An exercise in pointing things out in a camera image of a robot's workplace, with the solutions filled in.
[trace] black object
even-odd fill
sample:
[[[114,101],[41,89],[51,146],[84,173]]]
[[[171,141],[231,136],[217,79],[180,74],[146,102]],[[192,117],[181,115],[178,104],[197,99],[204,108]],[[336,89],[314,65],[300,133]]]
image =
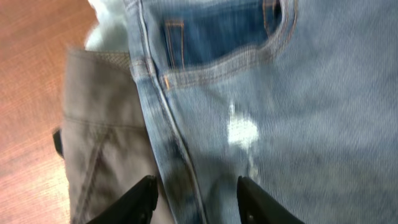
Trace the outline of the black object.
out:
[[[148,175],[88,224],[149,224],[158,196],[156,177]]]
[[[238,178],[238,206],[242,224],[302,224],[248,177]]]
[[[62,149],[62,141],[61,141],[61,129],[57,129],[52,134],[52,139],[54,140],[55,150],[58,155],[63,158],[63,149]]]

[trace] front pocket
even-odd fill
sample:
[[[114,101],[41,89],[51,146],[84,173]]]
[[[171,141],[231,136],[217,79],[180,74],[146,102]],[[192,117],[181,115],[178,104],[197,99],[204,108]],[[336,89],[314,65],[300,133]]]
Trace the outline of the front pocket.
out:
[[[216,60],[244,45],[261,45],[282,20],[278,0],[179,12],[164,22],[169,65],[185,68]]]

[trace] jeans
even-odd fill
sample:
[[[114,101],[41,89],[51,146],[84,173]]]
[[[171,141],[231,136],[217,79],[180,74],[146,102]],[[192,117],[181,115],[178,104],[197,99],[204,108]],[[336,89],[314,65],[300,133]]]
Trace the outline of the jeans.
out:
[[[305,223],[398,222],[398,1],[125,4],[177,223],[239,223],[239,175]]]

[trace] brown wooden surface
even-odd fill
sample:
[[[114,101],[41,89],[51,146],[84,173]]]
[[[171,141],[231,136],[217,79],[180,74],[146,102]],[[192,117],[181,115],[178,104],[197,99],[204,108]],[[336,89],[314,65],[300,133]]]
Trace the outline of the brown wooden surface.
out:
[[[82,46],[94,23],[87,0],[0,0],[0,223],[69,222],[52,131],[66,46]]]

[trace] light blue denim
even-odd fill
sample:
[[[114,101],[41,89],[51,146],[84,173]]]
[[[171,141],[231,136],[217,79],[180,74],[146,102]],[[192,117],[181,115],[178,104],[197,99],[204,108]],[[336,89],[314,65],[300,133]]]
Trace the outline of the light blue denim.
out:
[[[398,1],[281,0],[263,44],[170,68],[163,25],[183,22],[171,15],[247,2],[125,2],[176,222],[240,223],[244,175],[305,223],[398,223]]]

